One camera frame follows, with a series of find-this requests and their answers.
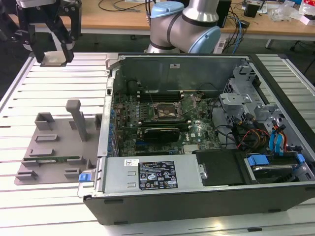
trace aluminum workbench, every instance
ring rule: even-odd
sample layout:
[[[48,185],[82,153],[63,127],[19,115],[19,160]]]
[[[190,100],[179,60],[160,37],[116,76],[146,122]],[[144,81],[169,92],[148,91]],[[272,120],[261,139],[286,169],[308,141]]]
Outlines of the aluminum workbench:
[[[288,59],[258,56],[315,130],[314,87]],[[315,199],[279,213],[103,226],[77,197],[77,183],[15,185],[38,112],[70,117],[66,101],[78,98],[86,117],[102,113],[105,60],[106,53],[78,53],[66,67],[40,67],[28,58],[0,102],[0,235],[315,235]]]

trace barcode sticker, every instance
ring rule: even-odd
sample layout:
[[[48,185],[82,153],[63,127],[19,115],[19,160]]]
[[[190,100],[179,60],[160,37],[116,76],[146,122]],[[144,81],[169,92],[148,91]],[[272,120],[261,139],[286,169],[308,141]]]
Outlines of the barcode sticker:
[[[125,166],[138,166],[139,159],[125,159]]]
[[[180,67],[181,67],[180,64],[170,64],[170,65],[169,65],[169,68],[170,68],[170,69],[179,69]]]

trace sticker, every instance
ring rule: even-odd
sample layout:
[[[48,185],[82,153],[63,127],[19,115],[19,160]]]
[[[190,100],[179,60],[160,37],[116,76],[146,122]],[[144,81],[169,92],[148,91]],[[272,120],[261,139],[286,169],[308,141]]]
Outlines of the sticker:
[[[38,163],[56,163],[56,160],[38,160]]]
[[[138,166],[139,159],[126,159],[125,166]]]
[[[169,68],[170,68],[170,69],[179,69],[180,67],[181,67],[180,64],[170,64],[170,65],[169,65]]]
[[[138,169],[141,190],[178,188],[174,161],[140,162]]]

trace blue latch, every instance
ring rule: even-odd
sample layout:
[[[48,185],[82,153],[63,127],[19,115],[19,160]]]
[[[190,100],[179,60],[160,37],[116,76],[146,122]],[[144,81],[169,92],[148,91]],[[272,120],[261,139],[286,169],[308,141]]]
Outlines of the blue latch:
[[[82,173],[79,175],[79,183],[90,182],[91,174]]]
[[[305,158],[302,154],[297,154],[297,160],[301,163],[305,162]]]
[[[247,160],[250,166],[269,165],[266,155],[251,155]]]

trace warning label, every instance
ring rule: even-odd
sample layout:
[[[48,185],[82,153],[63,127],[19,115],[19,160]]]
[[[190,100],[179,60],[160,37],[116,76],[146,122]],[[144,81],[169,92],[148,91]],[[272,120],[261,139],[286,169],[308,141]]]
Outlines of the warning label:
[[[174,161],[140,162],[141,190],[178,188]]]

